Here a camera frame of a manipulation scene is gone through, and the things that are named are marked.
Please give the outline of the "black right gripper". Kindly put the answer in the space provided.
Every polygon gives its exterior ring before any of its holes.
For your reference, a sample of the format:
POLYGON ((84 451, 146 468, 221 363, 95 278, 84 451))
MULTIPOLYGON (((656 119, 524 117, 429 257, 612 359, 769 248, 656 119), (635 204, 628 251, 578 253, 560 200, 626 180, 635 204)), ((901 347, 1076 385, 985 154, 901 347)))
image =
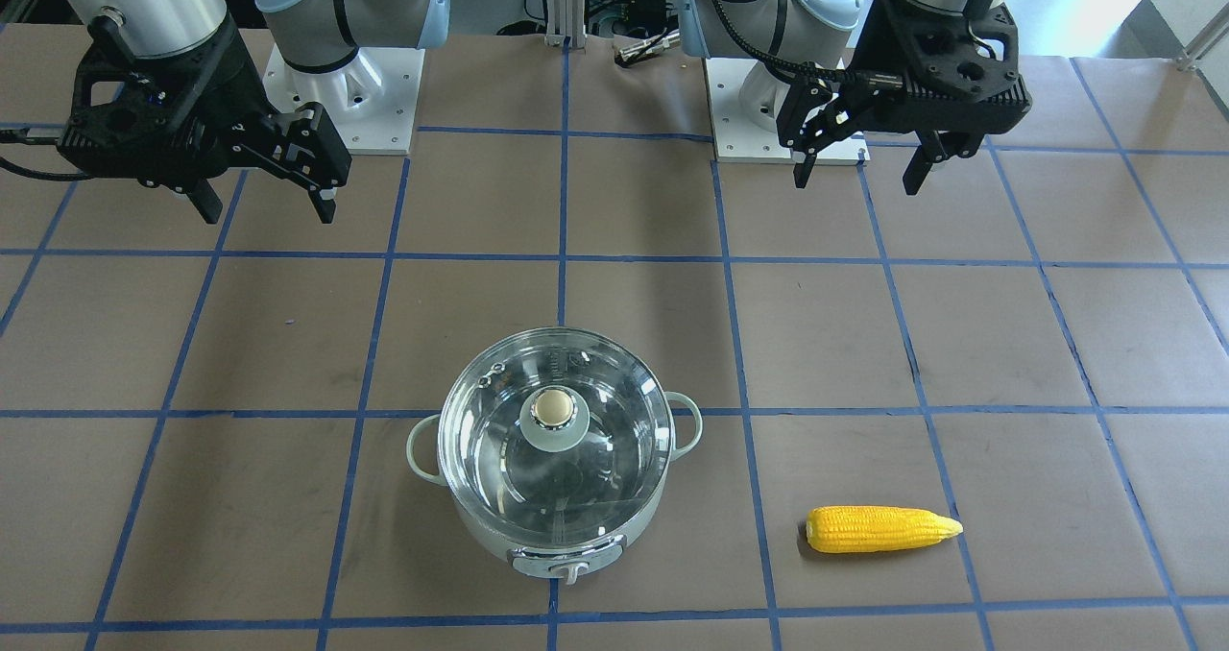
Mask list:
POLYGON ((279 113, 254 61, 225 18, 214 34, 171 57, 140 58, 113 18, 88 21, 71 111, 57 151, 93 178, 183 188, 206 224, 224 201, 209 182, 243 166, 306 190, 321 224, 336 217, 351 154, 324 104, 279 113))

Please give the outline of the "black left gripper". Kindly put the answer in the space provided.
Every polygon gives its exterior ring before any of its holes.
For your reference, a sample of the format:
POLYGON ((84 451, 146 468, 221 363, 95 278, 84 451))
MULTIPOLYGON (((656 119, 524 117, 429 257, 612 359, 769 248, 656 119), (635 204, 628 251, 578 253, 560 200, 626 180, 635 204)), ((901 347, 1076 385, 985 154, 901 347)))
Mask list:
POLYGON ((905 166, 905 195, 916 197, 936 165, 973 157, 983 134, 1013 130, 1034 104, 1005 4, 968 22, 909 0, 874 0, 849 66, 855 72, 832 75, 838 92, 819 72, 798 72, 787 87, 778 142, 803 156, 798 188, 807 187, 819 152, 855 131, 917 131, 905 166), (889 74, 903 87, 887 91, 889 74))

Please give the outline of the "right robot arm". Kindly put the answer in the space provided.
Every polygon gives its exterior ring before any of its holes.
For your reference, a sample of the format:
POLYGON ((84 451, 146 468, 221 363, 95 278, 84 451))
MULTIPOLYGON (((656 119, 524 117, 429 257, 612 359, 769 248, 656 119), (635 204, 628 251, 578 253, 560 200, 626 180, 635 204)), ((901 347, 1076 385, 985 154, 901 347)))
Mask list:
POLYGON ((259 69, 227 0, 68 0, 91 45, 57 151, 88 178, 179 193, 216 224, 211 179, 263 170, 332 224, 354 154, 407 152, 424 52, 451 0, 254 0, 259 69))

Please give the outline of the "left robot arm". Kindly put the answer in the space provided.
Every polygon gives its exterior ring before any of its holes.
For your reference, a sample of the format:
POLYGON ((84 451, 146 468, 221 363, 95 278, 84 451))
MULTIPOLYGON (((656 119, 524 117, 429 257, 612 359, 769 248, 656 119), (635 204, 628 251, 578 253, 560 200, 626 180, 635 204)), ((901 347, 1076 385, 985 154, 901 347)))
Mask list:
POLYGON ((752 61, 746 108, 807 185, 858 133, 914 134, 909 197, 1032 109, 1007 0, 681 0, 682 52, 752 61))

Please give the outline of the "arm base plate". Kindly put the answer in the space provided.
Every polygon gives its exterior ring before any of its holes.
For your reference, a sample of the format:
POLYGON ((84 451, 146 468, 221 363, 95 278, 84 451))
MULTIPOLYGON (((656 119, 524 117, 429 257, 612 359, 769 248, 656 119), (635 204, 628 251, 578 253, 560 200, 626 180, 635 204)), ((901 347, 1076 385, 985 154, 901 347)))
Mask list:
POLYGON ((790 165, 803 161, 778 139, 775 117, 787 84, 751 58, 707 58, 705 84, 710 95, 712 138, 719 162, 790 165))
POLYGON ((355 156, 407 157, 415 127, 425 52, 364 48, 337 72, 297 72, 274 47, 263 84, 272 104, 291 112, 324 104, 355 156))

